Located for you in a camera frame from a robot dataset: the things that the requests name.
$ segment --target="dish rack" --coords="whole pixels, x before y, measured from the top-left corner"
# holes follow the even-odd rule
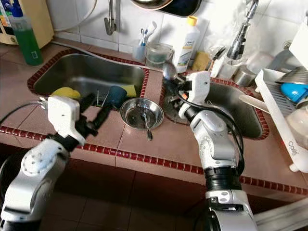
[[[308,173],[308,150],[297,144],[285,120],[285,117],[296,110],[295,104],[281,93],[280,84],[275,83],[275,80],[284,74],[279,71],[263,69],[257,75],[255,82],[293,161],[289,168],[293,172]]]

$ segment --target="stainless steel sink basin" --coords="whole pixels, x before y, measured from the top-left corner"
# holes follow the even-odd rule
[[[229,113],[239,126],[243,136],[252,139],[259,138],[263,130],[258,116],[252,106],[239,100],[241,94],[244,93],[233,86],[211,82],[210,92],[205,103],[219,106]],[[168,103],[170,96],[171,93],[166,91],[162,106],[165,116],[175,122],[188,124],[186,120],[180,119],[177,111]]]
[[[140,96],[144,71],[141,68],[114,64],[95,57],[73,53],[61,57],[34,84],[34,92],[49,95],[61,87],[71,87],[82,97],[89,93],[104,100],[113,85],[134,85]]]

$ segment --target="faucet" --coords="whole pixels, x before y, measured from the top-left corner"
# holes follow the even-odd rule
[[[104,21],[107,35],[112,35],[112,33],[116,31],[113,0],[109,0],[109,19],[104,18]]]
[[[250,10],[246,15],[246,22],[242,23],[241,29],[230,46],[227,57],[233,60],[241,59],[245,48],[246,36],[250,27],[249,20],[255,15],[259,0],[252,0]]]

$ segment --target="blue bowl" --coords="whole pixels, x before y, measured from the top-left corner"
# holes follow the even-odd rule
[[[289,100],[295,103],[308,96],[308,84],[283,83],[280,89]]]

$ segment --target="green liquid bottle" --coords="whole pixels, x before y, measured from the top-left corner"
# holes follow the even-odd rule
[[[39,46],[35,39],[30,20],[23,15],[17,0],[14,1],[11,11],[12,16],[10,16],[10,22],[26,63],[32,66],[42,64],[42,54],[38,48]]]

